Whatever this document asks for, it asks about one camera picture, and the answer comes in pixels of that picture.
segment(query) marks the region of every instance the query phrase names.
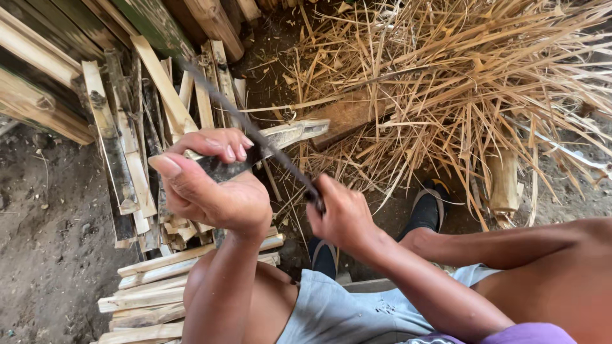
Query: dirt ground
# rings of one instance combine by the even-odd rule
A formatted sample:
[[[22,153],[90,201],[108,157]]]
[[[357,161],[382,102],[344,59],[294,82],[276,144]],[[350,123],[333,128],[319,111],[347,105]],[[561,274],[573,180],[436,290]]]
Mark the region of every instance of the dirt ground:
[[[325,10],[321,1],[319,10]],[[254,30],[253,45],[245,58],[233,66],[234,76],[246,75],[250,108],[268,107],[293,101],[284,86],[280,63],[246,71],[269,61],[277,52],[293,46],[303,24],[299,10],[277,12],[262,18]],[[246,38],[250,33],[244,30]],[[270,114],[257,116],[268,118]],[[268,122],[260,122],[265,127]],[[600,123],[602,131],[612,134],[612,124]],[[34,129],[21,125],[0,137],[0,342],[1,343],[89,343],[108,330],[110,315],[98,312],[97,300],[111,295],[119,283],[117,268],[137,262],[134,248],[115,249],[110,205],[102,161],[94,145],[79,145],[63,140],[51,142],[42,149],[42,156],[32,142]],[[565,140],[583,140],[565,134]],[[609,157],[597,149],[576,145],[585,157],[607,162]],[[536,225],[566,222],[582,217],[612,216],[612,184],[603,181],[595,190],[577,175],[585,200],[568,179],[564,179],[554,160],[542,156],[541,169],[550,176],[561,204],[554,204],[550,191],[540,181]],[[515,217],[524,225],[531,210],[531,171],[520,176],[525,184],[523,204]],[[255,173],[268,185],[262,171]],[[420,180],[436,176],[418,171]],[[462,190],[457,177],[441,170],[440,178],[452,190]],[[411,188],[395,192],[374,216],[377,225],[396,236],[408,221],[412,200],[419,189],[413,179]],[[366,194],[372,211],[378,208],[380,193]],[[453,193],[453,201],[464,203],[462,192]],[[303,209],[296,209],[306,240],[312,232]],[[443,233],[465,234],[480,231],[480,225],[465,205],[453,205],[442,228]],[[294,225],[281,226],[288,240],[280,249],[280,268],[292,277],[309,267],[302,236]],[[348,271],[353,281],[380,278],[369,268],[341,254],[340,272]]]

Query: purple cloth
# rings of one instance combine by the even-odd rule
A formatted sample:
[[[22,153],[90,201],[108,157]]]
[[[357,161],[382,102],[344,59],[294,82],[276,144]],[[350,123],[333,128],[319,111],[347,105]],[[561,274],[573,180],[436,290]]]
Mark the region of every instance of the purple cloth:
[[[430,334],[408,340],[406,344],[464,344],[461,340],[446,334]],[[548,323],[523,323],[492,334],[480,344],[576,344],[566,331]]]

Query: foot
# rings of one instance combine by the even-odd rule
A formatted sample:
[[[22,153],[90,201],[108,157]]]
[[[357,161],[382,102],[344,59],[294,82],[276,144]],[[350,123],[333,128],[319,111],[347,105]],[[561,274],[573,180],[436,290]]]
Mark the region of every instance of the foot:
[[[404,230],[396,238],[400,242],[406,234],[415,228],[429,228],[438,233],[442,221],[446,217],[449,200],[449,189],[437,179],[428,179],[423,183],[424,189],[419,192],[414,200],[412,214]]]
[[[308,255],[312,262],[312,270],[323,273],[330,279],[335,280],[338,271],[336,270],[336,249],[325,240],[313,237],[308,242]]]

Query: thigh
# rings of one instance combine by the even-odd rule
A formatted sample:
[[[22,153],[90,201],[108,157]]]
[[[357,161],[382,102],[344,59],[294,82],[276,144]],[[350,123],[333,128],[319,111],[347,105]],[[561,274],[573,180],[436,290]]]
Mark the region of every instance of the thigh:
[[[472,286],[516,323],[547,322],[578,343],[608,343],[612,249],[589,242]]]
[[[196,290],[217,251],[207,253],[189,272],[183,294],[188,311]],[[272,344],[283,332],[297,301],[297,286],[289,275],[269,264],[258,262],[255,284],[243,343]]]

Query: dry straw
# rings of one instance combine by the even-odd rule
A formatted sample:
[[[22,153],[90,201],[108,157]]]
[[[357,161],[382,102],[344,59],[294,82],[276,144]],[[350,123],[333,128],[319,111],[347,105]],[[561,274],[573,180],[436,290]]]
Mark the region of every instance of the dry straw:
[[[476,178],[485,198],[491,195],[485,157],[498,149],[516,151],[534,182],[539,177],[553,194],[537,166],[538,146],[578,189],[572,171],[593,186],[610,176],[609,165],[563,148],[558,137],[559,129],[575,132],[612,156],[603,144],[612,138],[578,113],[588,107],[593,116],[612,114],[610,63],[586,62],[595,51],[612,54],[612,34],[585,30],[609,18],[610,0],[364,6],[333,17],[317,14],[313,34],[293,51],[298,60],[289,72],[300,103],[377,80],[361,87],[371,94],[372,124],[325,152],[302,143],[296,163],[306,172],[326,171],[353,189],[379,190],[382,207],[395,189],[410,184],[413,171],[431,163],[439,173],[458,174],[481,222],[480,195],[468,186]]]

